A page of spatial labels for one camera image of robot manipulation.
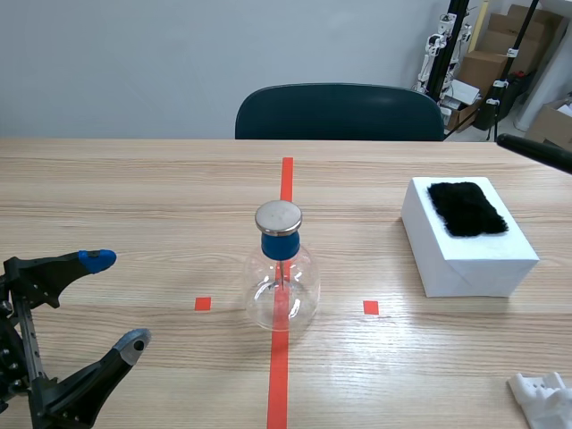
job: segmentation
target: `metal lid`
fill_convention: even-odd
[[[302,224],[302,211],[290,201],[269,201],[258,208],[255,220],[265,235],[285,237],[296,232]]]

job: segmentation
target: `wood grain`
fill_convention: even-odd
[[[290,338],[290,428],[526,428],[507,378],[572,376],[570,176],[488,143],[3,139],[2,260],[119,254],[35,311],[48,373],[154,335],[96,427],[265,427],[270,333],[242,311],[240,272],[283,156],[323,280]],[[511,299],[425,297],[400,221],[414,176],[492,181],[542,260]],[[0,425],[30,427],[26,400],[10,405]]]

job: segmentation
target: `office chair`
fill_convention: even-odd
[[[240,107],[236,139],[444,139],[435,102],[404,88],[317,83],[260,89]]]

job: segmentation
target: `glass flask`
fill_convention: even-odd
[[[255,216],[261,244],[244,264],[244,300],[248,315],[273,331],[304,329],[320,299],[315,259],[300,245],[302,211],[289,201],[270,201]]]

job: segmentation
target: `white wall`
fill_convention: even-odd
[[[231,138],[265,86],[410,87],[448,5],[0,0],[0,136]]]

